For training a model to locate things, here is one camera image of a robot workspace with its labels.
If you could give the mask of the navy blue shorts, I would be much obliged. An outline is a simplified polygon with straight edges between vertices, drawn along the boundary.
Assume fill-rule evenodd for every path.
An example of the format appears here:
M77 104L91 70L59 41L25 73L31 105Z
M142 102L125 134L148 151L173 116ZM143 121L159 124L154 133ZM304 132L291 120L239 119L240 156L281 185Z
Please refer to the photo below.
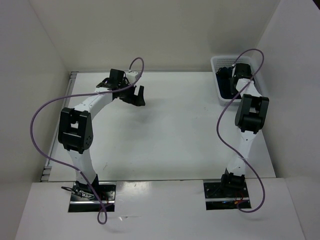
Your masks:
M229 78L232 76L231 67L220 67L216 72L216 78L218 83L218 89L223 99L231 100L234 95L230 93Z

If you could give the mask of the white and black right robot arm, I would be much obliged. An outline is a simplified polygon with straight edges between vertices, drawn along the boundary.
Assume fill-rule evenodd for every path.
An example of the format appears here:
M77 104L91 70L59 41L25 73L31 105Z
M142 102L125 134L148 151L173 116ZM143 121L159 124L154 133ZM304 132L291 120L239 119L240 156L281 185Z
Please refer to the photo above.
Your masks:
M238 196L245 187L246 161L257 133L265 124L269 106L269 99L262 96L255 86L250 65L236 63L231 69L231 92L241 92L241 101L235 115L239 145L219 184L219 191L225 197Z

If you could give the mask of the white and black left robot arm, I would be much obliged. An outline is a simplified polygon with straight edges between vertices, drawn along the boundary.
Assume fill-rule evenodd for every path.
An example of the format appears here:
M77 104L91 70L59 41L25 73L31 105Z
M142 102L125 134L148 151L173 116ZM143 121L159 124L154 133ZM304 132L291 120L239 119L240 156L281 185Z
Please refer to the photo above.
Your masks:
M64 107L60 112L58 142L71 157L76 167L76 181L71 192L89 200L96 199L101 191L99 178L90 155L95 116L115 99L140 107L145 106L144 87L136 90L142 72L111 69L109 77L96 85L92 96L74 107Z

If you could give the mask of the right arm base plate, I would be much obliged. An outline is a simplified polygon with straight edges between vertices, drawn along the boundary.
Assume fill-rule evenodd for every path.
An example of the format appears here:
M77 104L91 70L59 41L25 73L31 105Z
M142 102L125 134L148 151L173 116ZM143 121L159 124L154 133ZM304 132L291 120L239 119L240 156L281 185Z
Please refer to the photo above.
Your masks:
M251 203L246 183L242 189L222 189L218 181L204 181L205 207L207 211L250 209Z

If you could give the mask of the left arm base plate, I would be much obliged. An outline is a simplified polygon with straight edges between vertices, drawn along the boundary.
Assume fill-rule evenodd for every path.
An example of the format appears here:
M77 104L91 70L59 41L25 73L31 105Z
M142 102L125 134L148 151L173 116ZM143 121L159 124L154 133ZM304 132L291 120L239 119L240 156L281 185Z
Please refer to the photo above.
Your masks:
M116 185L102 184L97 191L107 212L115 211ZM69 213L98 213L102 210L101 204L93 193L76 190L74 185L69 189L71 192L68 212Z

